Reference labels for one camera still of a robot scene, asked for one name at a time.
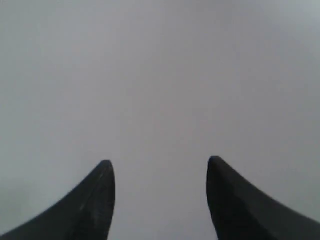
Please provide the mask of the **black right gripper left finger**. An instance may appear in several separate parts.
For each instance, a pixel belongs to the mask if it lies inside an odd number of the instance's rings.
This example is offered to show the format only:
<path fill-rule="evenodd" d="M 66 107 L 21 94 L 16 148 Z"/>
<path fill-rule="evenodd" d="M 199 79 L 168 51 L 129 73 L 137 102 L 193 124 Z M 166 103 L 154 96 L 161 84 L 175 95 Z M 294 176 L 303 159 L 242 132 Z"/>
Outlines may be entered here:
<path fill-rule="evenodd" d="M 116 204 L 115 171 L 102 160 L 72 191 L 2 240 L 106 240 Z"/>

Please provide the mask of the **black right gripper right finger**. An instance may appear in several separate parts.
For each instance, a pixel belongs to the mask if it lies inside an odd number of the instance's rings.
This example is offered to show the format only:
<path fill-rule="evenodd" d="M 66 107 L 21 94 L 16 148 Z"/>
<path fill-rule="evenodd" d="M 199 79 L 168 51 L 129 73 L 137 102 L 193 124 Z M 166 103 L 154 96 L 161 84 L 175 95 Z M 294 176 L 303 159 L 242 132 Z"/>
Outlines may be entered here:
<path fill-rule="evenodd" d="M 318 240 L 320 223 L 268 196 L 225 160 L 208 160 L 206 197 L 219 240 Z"/>

